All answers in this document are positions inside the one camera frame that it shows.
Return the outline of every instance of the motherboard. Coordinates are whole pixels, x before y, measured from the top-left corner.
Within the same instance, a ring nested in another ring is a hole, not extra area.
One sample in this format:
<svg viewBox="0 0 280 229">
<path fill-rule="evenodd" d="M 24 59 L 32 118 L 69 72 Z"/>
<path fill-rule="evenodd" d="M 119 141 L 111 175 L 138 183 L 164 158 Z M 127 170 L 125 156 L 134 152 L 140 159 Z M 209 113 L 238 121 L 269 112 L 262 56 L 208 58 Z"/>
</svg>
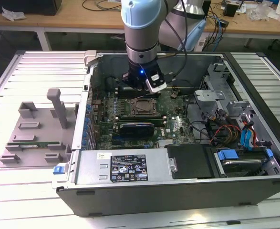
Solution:
<svg viewBox="0 0 280 229">
<path fill-rule="evenodd" d="M 185 116 L 185 99 L 173 90 L 138 96 L 122 92 L 93 92 L 86 119 L 92 128 L 92 143 L 83 149 L 164 148 L 169 144 L 194 143 Z"/>
</svg>

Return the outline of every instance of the blue latch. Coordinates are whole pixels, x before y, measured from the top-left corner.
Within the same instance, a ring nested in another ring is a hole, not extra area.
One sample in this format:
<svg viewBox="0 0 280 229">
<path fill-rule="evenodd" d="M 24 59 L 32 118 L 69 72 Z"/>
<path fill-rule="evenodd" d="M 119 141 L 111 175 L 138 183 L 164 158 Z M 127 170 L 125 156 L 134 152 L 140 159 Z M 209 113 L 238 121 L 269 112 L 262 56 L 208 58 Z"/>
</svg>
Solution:
<svg viewBox="0 0 280 229">
<path fill-rule="evenodd" d="M 242 130 L 240 135 L 240 143 L 248 150 L 252 150 L 252 147 L 250 146 L 251 137 L 252 137 L 252 132 L 249 129 Z"/>
<path fill-rule="evenodd" d="M 273 157 L 273 152 L 271 151 L 271 149 L 266 149 L 266 153 L 268 155 L 268 157 Z"/>
<path fill-rule="evenodd" d="M 64 174 L 64 169 L 65 169 L 65 166 L 55 166 L 53 169 L 53 174 L 54 175 Z"/>
<path fill-rule="evenodd" d="M 223 149 L 218 152 L 218 157 L 220 160 L 225 159 L 238 159 L 239 156 L 235 149 Z"/>
</svg>

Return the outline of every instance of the wooden desk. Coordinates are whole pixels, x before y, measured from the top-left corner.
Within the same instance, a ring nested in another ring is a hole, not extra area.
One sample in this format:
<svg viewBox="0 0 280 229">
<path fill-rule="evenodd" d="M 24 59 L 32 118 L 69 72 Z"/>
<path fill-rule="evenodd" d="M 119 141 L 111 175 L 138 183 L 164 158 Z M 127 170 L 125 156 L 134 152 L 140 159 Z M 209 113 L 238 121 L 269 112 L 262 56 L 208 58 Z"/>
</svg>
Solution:
<svg viewBox="0 0 280 229">
<path fill-rule="evenodd" d="M 124 25 L 120 12 L 89 11 L 82 7 L 83 0 L 62 0 L 60 10 L 55 16 L 29 15 L 27 19 L 11 22 L 0 15 L 0 30 L 34 31 L 38 34 L 42 49 L 51 50 L 46 32 L 87 32 L 87 33 L 123 33 Z M 112 7 L 117 3 L 104 3 Z M 94 0 L 88 0 L 86 7 L 96 9 Z M 246 14 L 235 14 L 234 18 L 222 16 L 223 11 L 213 11 L 229 21 L 224 36 L 238 38 L 280 39 L 280 22 L 250 21 Z M 214 30 L 214 23 L 208 19 L 202 39 Z"/>
</svg>

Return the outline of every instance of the green circuit board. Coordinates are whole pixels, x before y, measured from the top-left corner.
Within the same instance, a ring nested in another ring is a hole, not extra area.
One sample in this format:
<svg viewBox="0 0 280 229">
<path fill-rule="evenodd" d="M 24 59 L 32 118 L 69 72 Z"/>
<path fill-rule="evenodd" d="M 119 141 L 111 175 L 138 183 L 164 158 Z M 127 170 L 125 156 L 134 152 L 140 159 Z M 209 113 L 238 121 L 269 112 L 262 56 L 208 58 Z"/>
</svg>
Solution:
<svg viewBox="0 0 280 229">
<path fill-rule="evenodd" d="M 163 90 L 154 99 L 119 99 L 111 93 L 97 100 L 98 104 L 94 105 L 99 132 L 96 149 L 159 148 L 159 140 L 166 139 L 177 145 L 194 143 L 184 115 L 183 97 L 172 99 L 171 93 L 172 90 Z M 154 134 L 147 139 L 122 139 L 118 129 L 124 123 L 153 123 Z"/>
</svg>

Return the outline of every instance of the power supply label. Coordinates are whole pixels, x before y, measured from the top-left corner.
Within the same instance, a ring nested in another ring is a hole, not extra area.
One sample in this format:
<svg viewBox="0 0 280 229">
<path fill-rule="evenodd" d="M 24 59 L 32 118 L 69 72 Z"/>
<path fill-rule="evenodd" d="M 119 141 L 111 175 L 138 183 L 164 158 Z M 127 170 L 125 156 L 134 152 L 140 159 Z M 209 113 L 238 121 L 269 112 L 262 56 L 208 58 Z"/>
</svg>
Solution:
<svg viewBox="0 0 280 229">
<path fill-rule="evenodd" d="M 148 180 L 145 155 L 111 156 L 110 170 L 112 182 Z"/>
</svg>

